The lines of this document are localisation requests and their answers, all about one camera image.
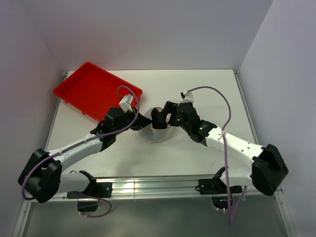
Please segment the white mesh laundry bag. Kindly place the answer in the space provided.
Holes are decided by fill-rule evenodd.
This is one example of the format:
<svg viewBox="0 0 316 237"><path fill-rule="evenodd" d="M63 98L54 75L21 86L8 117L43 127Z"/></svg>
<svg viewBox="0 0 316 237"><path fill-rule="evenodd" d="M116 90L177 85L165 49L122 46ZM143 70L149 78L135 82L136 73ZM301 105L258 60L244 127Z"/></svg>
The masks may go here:
<svg viewBox="0 0 316 237"><path fill-rule="evenodd" d="M148 143L161 143L172 135L173 130L173 127L169 124L167 125L167 128L164 129L155 129L152 124L149 124L145 128L139 130L138 135Z"/></svg>

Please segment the black cloth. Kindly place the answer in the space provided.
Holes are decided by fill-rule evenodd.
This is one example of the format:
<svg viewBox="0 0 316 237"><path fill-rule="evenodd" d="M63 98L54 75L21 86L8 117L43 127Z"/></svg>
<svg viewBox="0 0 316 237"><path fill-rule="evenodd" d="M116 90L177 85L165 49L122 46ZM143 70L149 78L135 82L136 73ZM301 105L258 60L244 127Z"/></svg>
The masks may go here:
<svg viewBox="0 0 316 237"><path fill-rule="evenodd" d="M166 129L168 111L166 108L153 108L151 111L152 126L154 129Z"/></svg>

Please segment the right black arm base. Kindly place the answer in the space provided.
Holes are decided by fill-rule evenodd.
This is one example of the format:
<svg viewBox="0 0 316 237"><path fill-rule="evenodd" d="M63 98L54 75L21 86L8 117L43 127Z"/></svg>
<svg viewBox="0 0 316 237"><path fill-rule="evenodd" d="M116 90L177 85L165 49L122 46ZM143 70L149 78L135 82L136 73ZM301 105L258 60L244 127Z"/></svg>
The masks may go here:
<svg viewBox="0 0 316 237"><path fill-rule="evenodd" d="M215 195L212 197L212 203L216 210L227 210L228 204L234 204L233 194L241 194L241 186L230 187L230 195L227 195L227 186L220 179L199 179L196 191L200 195Z"/></svg>

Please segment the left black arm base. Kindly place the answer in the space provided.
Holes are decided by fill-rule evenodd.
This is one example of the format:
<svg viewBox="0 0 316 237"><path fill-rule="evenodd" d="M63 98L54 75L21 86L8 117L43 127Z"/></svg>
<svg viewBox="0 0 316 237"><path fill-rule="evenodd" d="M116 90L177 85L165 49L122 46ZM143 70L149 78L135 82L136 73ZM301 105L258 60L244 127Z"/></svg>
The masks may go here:
<svg viewBox="0 0 316 237"><path fill-rule="evenodd" d="M112 195L111 182L93 182L82 191L67 193L67 199L77 199L77 209L81 213L95 212L102 204L108 207L106 214L112 210L112 204L107 199Z"/></svg>

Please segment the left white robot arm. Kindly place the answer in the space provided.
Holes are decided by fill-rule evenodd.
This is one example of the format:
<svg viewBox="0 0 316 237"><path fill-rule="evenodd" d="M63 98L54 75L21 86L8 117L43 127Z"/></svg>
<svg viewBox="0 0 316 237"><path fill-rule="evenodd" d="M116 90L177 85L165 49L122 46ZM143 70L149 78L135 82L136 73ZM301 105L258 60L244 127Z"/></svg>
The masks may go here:
<svg viewBox="0 0 316 237"><path fill-rule="evenodd" d="M151 122L136 109L124 112L119 107L112 107L82 139L56 150L37 149L18 178L23 199L44 203L58 193L78 193L81 197L92 193L96 183L92 175L86 171L73 174L65 174L64 171L80 160L107 149L116 141L117 134L128 129L141 130Z"/></svg>

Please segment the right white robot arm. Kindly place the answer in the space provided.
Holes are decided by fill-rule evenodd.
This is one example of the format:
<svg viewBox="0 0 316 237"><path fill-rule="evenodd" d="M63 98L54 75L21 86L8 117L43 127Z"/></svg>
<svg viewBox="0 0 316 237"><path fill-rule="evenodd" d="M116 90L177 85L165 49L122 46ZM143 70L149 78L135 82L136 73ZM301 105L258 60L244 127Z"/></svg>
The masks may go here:
<svg viewBox="0 0 316 237"><path fill-rule="evenodd" d="M253 186L264 195L272 196L288 174L288 168L272 144L261 146L222 132L215 124L202 120L191 102L166 102L163 116L170 115L168 124L181 127L196 143L215 148L246 165L246 170L220 168L211 179L200 179L198 191L202 195L242 192L243 186Z"/></svg>

